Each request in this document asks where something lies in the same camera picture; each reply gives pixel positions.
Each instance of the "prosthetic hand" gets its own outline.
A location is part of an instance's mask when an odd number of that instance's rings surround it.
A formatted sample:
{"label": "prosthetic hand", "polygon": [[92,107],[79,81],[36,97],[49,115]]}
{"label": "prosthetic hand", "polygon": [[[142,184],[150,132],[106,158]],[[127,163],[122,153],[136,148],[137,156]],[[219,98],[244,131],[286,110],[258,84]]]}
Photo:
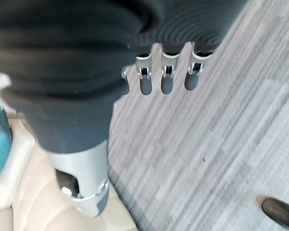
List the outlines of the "prosthetic hand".
{"label": "prosthetic hand", "polygon": [[160,43],[158,77],[169,94],[182,47],[192,42],[184,85],[194,89],[247,0],[63,2],[0,3],[0,72],[12,82],[1,96],[50,153],[61,191],[95,217],[108,197],[112,106],[129,91],[122,68],[136,62],[140,90],[149,95],[151,46]]}

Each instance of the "gray carpet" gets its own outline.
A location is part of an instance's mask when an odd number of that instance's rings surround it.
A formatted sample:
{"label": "gray carpet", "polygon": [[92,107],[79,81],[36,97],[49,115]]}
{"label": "gray carpet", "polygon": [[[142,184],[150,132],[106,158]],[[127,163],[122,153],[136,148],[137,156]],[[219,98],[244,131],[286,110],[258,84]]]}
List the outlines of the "gray carpet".
{"label": "gray carpet", "polygon": [[115,105],[110,178],[142,231],[279,231],[264,196],[289,203],[289,0],[251,0],[184,89],[186,46],[173,92],[131,91]]}

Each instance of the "silver metal part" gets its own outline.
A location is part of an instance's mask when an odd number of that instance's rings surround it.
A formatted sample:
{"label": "silver metal part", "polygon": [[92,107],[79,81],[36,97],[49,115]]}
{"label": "silver metal part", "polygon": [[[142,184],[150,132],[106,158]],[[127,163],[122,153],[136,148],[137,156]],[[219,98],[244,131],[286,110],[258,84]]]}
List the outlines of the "silver metal part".
{"label": "silver metal part", "polygon": [[203,70],[203,67],[205,65],[205,63],[208,61],[208,59],[212,56],[212,54],[202,57],[202,56],[198,56],[197,54],[195,54],[194,49],[192,49],[190,58],[189,58],[189,64],[188,64],[188,73],[190,75],[192,75],[193,73],[201,73]]}
{"label": "silver metal part", "polygon": [[177,55],[167,55],[164,52],[162,52],[162,77],[166,78],[167,74],[170,75],[171,78],[174,77],[174,73],[176,70],[176,66],[178,64],[180,54]]}
{"label": "silver metal part", "polygon": [[151,78],[152,70],[152,55],[151,53],[147,57],[136,58],[136,68],[139,75],[139,79]]}
{"label": "silver metal part", "polygon": [[126,88],[125,88],[125,91],[124,91],[124,95],[127,95],[130,91],[130,86],[129,86],[129,81],[127,79],[127,74],[126,74],[126,67],[122,68],[121,70],[121,77],[122,79],[125,80],[126,82]]}
{"label": "silver metal part", "polygon": [[109,195],[107,174],[107,141],[92,149],[71,153],[49,153],[57,172],[70,175],[59,181],[62,193],[73,202],[74,207],[88,217],[100,215],[106,207]]}
{"label": "silver metal part", "polygon": [[125,67],[122,68],[122,70],[121,70],[121,77],[122,77],[122,79],[127,79],[126,68]]}

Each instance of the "sweater sleeve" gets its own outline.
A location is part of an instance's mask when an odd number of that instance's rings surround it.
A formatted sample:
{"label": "sweater sleeve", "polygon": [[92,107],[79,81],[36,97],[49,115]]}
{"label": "sweater sleeve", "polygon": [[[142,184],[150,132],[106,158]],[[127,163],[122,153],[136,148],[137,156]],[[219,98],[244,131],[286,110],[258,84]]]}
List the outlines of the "sweater sleeve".
{"label": "sweater sleeve", "polygon": [[12,82],[1,96],[24,113],[43,148],[74,153],[108,138],[113,102],[126,84],[120,71],[136,57],[128,44],[149,19],[158,21],[152,5],[0,1],[0,72]]}

